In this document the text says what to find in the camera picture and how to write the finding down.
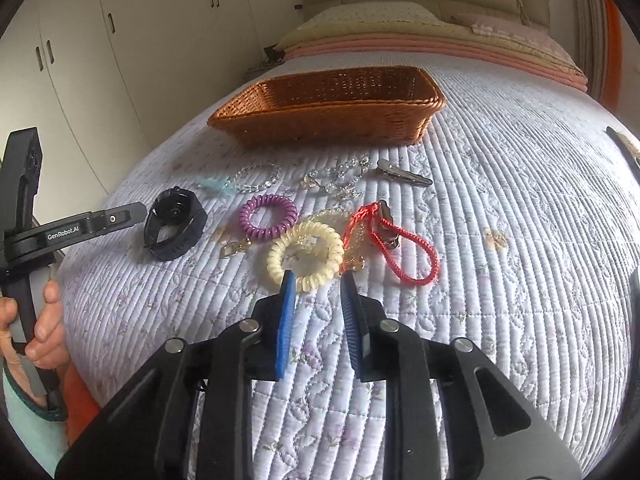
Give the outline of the person's left hand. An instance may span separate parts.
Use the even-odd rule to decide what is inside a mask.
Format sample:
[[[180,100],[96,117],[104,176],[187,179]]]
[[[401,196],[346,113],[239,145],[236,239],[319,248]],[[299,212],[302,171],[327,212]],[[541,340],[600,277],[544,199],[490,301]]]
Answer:
[[[26,356],[42,370],[62,370],[70,362],[65,344],[62,292],[53,280],[43,289],[43,309],[35,325],[34,339],[26,347]],[[11,342],[9,325],[17,317],[17,302],[1,298],[1,355],[15,379],[27,379],[23,365]]]

